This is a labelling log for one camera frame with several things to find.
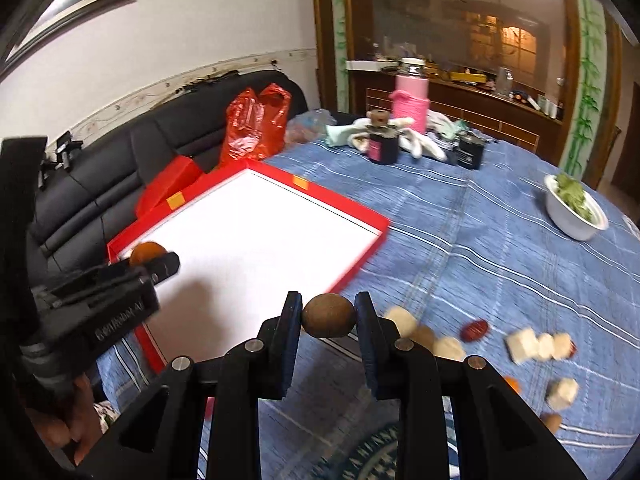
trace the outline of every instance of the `white wall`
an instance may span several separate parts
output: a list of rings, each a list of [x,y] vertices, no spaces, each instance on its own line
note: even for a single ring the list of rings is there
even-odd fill
[[[249,54],[315,48],[313,0],[135,0],[73,27],[0,82],[0,137],[55,139],[169,76]],[[292,78],[318,106],[313,68]]]
[[[640,48],[634,48],[622,37],[622,76],[620,81],[620,106],[616,126],[622,130],[613,145],[609,160],[602,174],[603,180],[611,182],[625,143],[626,128],[631,115],[631,104],[634,97],[634,82],[640,84]]]

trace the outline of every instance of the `white board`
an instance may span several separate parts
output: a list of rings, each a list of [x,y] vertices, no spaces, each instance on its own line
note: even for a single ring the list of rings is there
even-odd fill
[[[335,288],[381,235],[302,190],[244,169],[120,256],[149,240],[178,254],[180,271],[156,287],[160,311],[147,327],[166,362],[180,355],[199,362],[255,337],[265,319],[280,314],[289,290],[306,303]]]

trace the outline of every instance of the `round brown nut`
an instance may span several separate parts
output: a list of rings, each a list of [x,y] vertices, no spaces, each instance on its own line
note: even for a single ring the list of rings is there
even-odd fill
[[[476,319],[462,327],[460,339],[465,343],[471,343],[482,339],[487,332],[489,332],[489,324],[484,319]]]
[[[343,337],[356,323],[351,301],[340,294],[319,294],[302,311],[302,326],[312,337]]]
[[[155,242],[142,242],[136,245],[133,251],[131,251],[129,265],[141,265],[163,254],[166,254],[166,249],[162,247],[162,245],[156,244]]]
[[[562,416],[559,413],[543,413],[540,415],[540,420],[553,434],[558,432],[560,424],[562,424]]]
[[[436,335],[428,326],[418,325],[418,328],[412,332],[409,338],[418,343],[418,345],[424,346],[429,352],[433,352]]]

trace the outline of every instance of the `green vegetable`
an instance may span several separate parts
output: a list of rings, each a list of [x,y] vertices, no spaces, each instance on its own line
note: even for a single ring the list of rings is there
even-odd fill
[[[556,193],[565,204],[587,222],[593,222],[593,214],[584,203],[584,189],[580,182],[571,178],[566,173],[556,175],[558,190]]]

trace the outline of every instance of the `metal screw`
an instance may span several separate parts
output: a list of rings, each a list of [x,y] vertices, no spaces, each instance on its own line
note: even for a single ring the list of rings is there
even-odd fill
[[[400,339],[396,339],[394,346],[402,352],[408,352],[409,350],[411,350],[411,348],[414,347],[414,342],[409,338],[403,337]]]
[[[264,343],[259,339],[249,339],[246,343],[244,343],[244,349],[247,352],[259,352],[264,348]]]
[[[475,370],[482,370],[486,366],[486,361],[479,355],[472,355],[466,363]]]
[[[177,357],[173,361],[171,361],[171,368],[173,368],[177,372],[186,370],[190,366],[191,366],[191,361],[189,361],[188,357]]]

